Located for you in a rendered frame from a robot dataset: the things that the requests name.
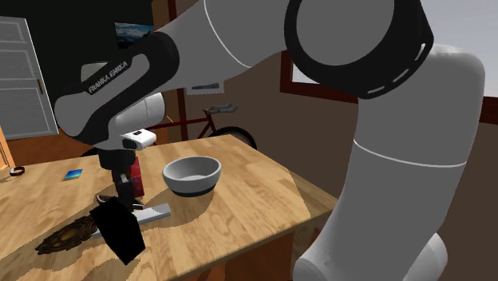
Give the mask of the wooden table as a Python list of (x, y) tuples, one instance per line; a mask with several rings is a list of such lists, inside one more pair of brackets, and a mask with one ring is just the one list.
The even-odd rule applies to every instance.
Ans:
[[(163, 167), (185, 156), (222, 164), (215, 188), (176, 196)], [(148, 206), (168, 203), (171, 215), (142, 226), (145, 250), (124, 265), (103, 239), (39, 255), (45, 237), (96, 205), (114, 189), (96, 156), (26, 167), (22, 176), (0, 171), (0, 281), (180, 281), (330, 214), (335, 198), (231, 136), (152, 146), (138, 152)], [(81, 176), (64, 180), (81, 169)]]

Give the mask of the red-brown framed window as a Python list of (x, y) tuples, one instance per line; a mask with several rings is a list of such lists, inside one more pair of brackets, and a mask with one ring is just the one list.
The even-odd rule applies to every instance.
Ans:
[[(358, 103), (356, 97), (327, 88), (323, 85), (292, 81), (292, 60), (287, 51), (281, 52), (280, 92), (306, 97), (322, 98), (332, 101)], [(498, 97), (484, 97), (480, 113), (480, 122), (498, 125)]]

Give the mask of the grey bowl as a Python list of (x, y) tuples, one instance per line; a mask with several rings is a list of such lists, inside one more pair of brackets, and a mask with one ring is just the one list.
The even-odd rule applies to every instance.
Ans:
[(174, 160), (162, 169), (168, 188), (182, 197), (209, 193), (219, 181), (222, 164), (209, 156), (188, 156)]

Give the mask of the grey flat bar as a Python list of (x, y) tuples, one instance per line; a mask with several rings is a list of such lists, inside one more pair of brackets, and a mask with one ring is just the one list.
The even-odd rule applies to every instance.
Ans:
[(139, 225), (150, 223), (155, 220), (160, 220), (171, 215), (171, 209), (168, 203), (159, 204), (150, 208), (134, 210), (133, 215)]

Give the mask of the blue wall picture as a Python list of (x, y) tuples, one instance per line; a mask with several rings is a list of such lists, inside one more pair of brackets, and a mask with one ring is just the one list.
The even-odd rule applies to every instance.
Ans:
[(118, 48), (127, 49), (130, 45), (149, 35), (153, 31), (153, 25), (114, 22), (114, 30)]

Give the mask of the red bicycle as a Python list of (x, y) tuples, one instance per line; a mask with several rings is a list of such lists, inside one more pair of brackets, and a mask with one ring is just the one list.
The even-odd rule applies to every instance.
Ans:
[(204, 129), (201, 131), (199, 136), (197, 137), (198, 139), (203, 138), (204, 134), (207, 132), (207, 130), (211, 129), (211, 134), (209, 135), (209, 137), (217, 137), (217, 136), (227, 135), (227, 134), (231, 134), (234, 137), (240, 136), (240, 137), (242, 137), (241, 141), (245, 142), (247, 145), (251, 146), (253, 149), (257, 149), (257, 144), (255, 142), (255, 139), (245, 129), (242, 129), (242, 128), (236, 127), (236, 126), (227, 126), (227, 127), (218, 128), (218, 129), (215, 127), (215, 123), (212, 119), (212, 115), (217, 114), (217, 113), (234, 113), (238, 108), (239, 108), (238, 105), (232, 105), (232, 104), (213, 105), (212, 107), (210, 107), (208, 109), (204, 109), (205, 117), (203, 117), (203, 118), (196, 118), (196, 119), (191, 119), (191, 120), (186, 120), (186, 121), (172, 121), (169, 123), (154, 125), (152, 127), (149, 127), (148, 129), (162, 129), (162, 128), (167, 128), (167, 127), (175, 127), (175, 126), (190, 125), (190, 124), (195, 124), (195, 123), (202, 123), (202, 122), (206, 121), (207, 124), (204, 127)]

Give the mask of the red box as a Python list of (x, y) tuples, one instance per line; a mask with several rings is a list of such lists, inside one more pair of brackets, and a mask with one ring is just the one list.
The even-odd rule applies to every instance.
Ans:
[(135, 162), (128, 169), (129, 177), (132, 180), (134, 197), (142, 197), (144, 195), (144, 188), (141, 179), (140, 162), (138, 157), (135, 158)]

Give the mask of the white panelled door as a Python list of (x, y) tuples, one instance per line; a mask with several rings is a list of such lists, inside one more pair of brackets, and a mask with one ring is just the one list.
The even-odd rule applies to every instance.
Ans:
[(0, 16), (0, 128), (7, 140), (58, 134), (24, 18)]

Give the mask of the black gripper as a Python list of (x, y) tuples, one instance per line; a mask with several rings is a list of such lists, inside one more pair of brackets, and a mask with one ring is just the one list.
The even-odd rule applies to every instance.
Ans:
[(133, 208), (134, 189), (129, 178), (131, 177), (131, 167), (135, 163), (136, 152), (124, 149), (98, 149), (97, 155), (100, 166), (112, 173), (118, 201), (126, 208)]

